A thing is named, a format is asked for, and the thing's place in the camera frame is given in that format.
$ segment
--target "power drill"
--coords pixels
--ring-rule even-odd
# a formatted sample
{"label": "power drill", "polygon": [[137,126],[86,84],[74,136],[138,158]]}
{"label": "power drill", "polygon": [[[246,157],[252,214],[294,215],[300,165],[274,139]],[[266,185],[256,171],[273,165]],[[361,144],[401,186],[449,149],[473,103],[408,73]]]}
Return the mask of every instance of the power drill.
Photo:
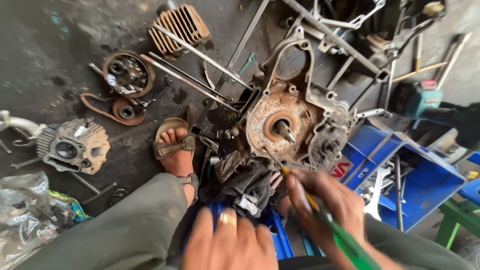
{"label": "power drill", "polygon": [[466,149],[480,150],[480,102],[467,107],[442,102],[436,81],[403,80],[393,91],[389,108],[413,120],[429,120],[458,130],[456,143]]}

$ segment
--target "foot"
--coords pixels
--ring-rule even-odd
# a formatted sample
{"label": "foot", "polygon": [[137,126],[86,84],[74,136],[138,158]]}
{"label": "foot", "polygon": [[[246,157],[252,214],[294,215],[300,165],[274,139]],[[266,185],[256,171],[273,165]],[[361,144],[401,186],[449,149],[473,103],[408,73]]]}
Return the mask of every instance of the foot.
{"label": "foot", "polygon": [[[169,129],[160,135],[161,139],[158,143],[177,144],[187,135],[187,130],[179,127],[176,130]],[[160,160],[165,171],[175,176],[188,176],[193,173],[192,152],[183,149],[177,150],[173,155],[166,159]]]}

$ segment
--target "gear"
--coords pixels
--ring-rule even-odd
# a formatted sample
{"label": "gear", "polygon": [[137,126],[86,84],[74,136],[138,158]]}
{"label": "gear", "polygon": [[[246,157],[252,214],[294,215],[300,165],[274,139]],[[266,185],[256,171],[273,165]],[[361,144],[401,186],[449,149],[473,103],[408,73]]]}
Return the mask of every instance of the gear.
{"label": "gear", "polygon": [[113,102],[112,113],[125,125],[138,125],[145,119],[145,113],[134,112],[133,106],[126,98],[118,98]]}

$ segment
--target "green wrench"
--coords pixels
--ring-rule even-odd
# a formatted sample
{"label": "green wrench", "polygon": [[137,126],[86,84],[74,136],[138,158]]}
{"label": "green wrench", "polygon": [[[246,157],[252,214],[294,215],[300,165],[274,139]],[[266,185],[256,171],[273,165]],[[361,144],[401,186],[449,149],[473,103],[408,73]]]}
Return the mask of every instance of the green wrench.
{"label": "green wrench", "polygon": [[250,63],[254,62],[255,61],[255,53],[252,52],[250,54],[250,56],[248,57],[248,61],[245,63],[245,65],[241,68],[240,70],[240,74],[242,74],[248,67],[248,65],[250,65]]}

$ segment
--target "screwdriver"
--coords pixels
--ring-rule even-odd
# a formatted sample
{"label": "screwdriver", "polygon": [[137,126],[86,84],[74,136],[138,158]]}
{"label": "screwdriver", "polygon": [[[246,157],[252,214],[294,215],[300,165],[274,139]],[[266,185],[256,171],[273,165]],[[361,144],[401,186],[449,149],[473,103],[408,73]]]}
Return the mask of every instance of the screwdriver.
{"label": "screwdriver", "polygon": [[[268,155],[275,161],[276,165],[280,167],[283,177],[287,178],[290,175],[290,170],[282,166],[280,162],[270,153],[268,149]],[[326,225],[327,229],[333,236],[335,244],[342,250],[342,252],[348,257],[352,264],[359,270],[381,270],[380,266],[368,255],[368,253],[363,250],[357,241],[347,233],[341,226],[333,220],[332,214],[328,211],[323,203],[320,205],[313,199],[313,196],[305,191],[305,196],[307,201],[312,208],[313,215],[315,219]]]}

